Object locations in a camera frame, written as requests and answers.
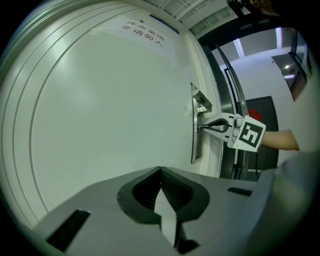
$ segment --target door handle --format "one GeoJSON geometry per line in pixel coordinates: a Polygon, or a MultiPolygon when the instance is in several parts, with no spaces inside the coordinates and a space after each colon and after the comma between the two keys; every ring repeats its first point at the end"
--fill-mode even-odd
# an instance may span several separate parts
{"type": "Polygon", "coordinates": [[[200,126],[204,122],[203,114],[212,111],[212,104],[193,83],[191,83],[191,95],[193,111],[193,140],[191,163],[193,163],[202,155],[203,131],[202,129],[200,129],[200,126]]]}

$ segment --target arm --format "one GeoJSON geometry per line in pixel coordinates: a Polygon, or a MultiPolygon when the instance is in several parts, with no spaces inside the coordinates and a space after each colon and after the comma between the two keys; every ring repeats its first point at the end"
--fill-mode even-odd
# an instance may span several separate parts
{"type": "Polygon", "coordinates": [[[297,141],[290,129],[266,131],[261,144],[278,150],[299,150],[297,141]]]}

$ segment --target black door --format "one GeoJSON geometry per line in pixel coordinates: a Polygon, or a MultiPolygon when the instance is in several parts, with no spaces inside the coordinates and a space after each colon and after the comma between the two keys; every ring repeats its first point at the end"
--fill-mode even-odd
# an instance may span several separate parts
{"type": "MultiPolygon", "coordinates": [[[[259,120],[266,125],[267,132],[276,132],[278,128],[277,114],[274,106],[274,102],[271,96],[254,98],[246,100],[248,111],[254,109],[261,115],[259,120]]],[[[249,181],[256,181],[256,157],[257,157],[257,169],[259,171],[276,168],[278,164],[279,150],[268,146],[261,145],[257,153],[249,153],[249,165],[246,179],[249,181]]]]}

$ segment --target black slot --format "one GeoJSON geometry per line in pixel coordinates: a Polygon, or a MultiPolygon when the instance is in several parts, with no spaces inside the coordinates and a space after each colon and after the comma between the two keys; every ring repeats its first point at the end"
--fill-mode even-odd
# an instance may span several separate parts
{"type": "Polygon", "coordinates": [[[87,211],[76,210],[46,241],[64,252],[89,215],[87,211]]]}
{"type": "Polygon", "coordinates": [[[239,188],[239,187],[230,187],[228,189],[228,191],[230,191],[232,193],[239,194],[239,195],[243,195],[246,197],[250,197],[252,194],[252,190],[247,190],[247,189],[243,189],[243,188],[239,188]]]}

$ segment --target door panel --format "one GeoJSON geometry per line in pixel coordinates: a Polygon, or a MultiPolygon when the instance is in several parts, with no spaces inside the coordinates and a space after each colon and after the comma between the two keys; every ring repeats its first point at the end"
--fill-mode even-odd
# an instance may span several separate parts
{"type": "Polygon", "coordinates": [[[49,210],[90,184],[132,171],[192,170],[195,77],[185,45],[139,9],[96,26],[61,56],[38,96],[31,130],[49,210]],[[163,36],[162,45],[150,32],[134,34],[132,23],[163,36]]]}

